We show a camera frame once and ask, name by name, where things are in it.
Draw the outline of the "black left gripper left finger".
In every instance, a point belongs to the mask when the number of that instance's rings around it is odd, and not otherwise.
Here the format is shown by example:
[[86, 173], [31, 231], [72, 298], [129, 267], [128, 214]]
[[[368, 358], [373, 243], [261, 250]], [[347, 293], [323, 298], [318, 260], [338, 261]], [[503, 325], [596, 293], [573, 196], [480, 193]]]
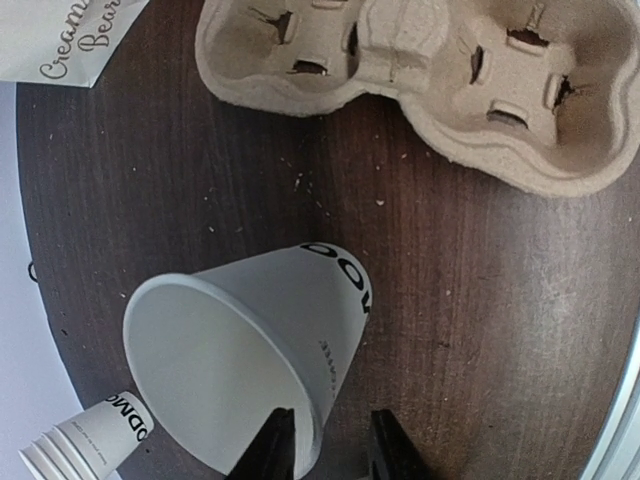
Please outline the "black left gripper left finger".
[[292, 480], [294, 469], [295, 412], [276, 408], [225, 479]]

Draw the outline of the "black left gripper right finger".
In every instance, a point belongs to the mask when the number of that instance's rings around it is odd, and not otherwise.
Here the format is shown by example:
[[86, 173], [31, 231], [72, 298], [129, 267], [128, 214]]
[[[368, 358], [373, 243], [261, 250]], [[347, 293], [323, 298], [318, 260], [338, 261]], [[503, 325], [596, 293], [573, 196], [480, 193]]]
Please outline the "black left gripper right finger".
[[427, 480], [437, 475], [389, 409], [371, 412], [368, 479]]

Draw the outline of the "white paper coffee cup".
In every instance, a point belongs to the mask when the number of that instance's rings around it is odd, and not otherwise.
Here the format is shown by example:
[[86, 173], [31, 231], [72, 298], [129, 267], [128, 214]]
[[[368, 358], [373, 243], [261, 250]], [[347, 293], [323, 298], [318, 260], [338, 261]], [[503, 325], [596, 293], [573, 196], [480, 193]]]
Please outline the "white paper coffee cup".
[[271, 412], [290, 409], [302, 478], [372, 305], [361, 262], [309, 242], [145, 281], [125, 309], [123, 343], [143, 402], [191, 455], [229, 473]]

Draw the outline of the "brown pulp cup carrier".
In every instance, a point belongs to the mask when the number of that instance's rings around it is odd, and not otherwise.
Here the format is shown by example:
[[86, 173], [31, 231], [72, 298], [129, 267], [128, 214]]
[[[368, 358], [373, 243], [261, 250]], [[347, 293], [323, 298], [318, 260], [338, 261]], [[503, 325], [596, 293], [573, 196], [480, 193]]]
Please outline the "brown pulp cup carrier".
[[440, 155], [546, 197], [607, 188], [639, 148], [634, 1], [208, 1], [194, 51], [224, 102], [384, 96]]

